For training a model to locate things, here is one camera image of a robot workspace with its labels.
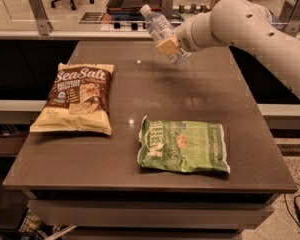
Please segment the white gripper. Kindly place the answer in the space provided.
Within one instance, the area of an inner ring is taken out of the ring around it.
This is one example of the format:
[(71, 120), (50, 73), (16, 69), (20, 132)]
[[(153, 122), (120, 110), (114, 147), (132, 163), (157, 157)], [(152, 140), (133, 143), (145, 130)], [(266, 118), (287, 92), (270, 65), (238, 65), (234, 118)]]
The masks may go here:
[(187, 19), (175, 29), (176, 36), (171, 35), (168, 38), (159, 41), (156, 44), (159, 53), (162, 55), (176, 54), (179, 52), (180, 46), (187, 52), (197, 51), (198, 46), (192, 36), (193, 22), (193, 19)]

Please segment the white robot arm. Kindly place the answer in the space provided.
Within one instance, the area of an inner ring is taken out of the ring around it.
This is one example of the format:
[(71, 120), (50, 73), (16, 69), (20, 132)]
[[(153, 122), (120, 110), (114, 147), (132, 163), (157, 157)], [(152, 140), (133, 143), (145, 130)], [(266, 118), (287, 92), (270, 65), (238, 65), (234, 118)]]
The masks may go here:
[(157, 48), (169, 55), (233, 46), (267, 68), (300, 100), (300, 40), (272, 26), (270, 11), (247, 0), (221, 0), (211, 11), (192, 16)]

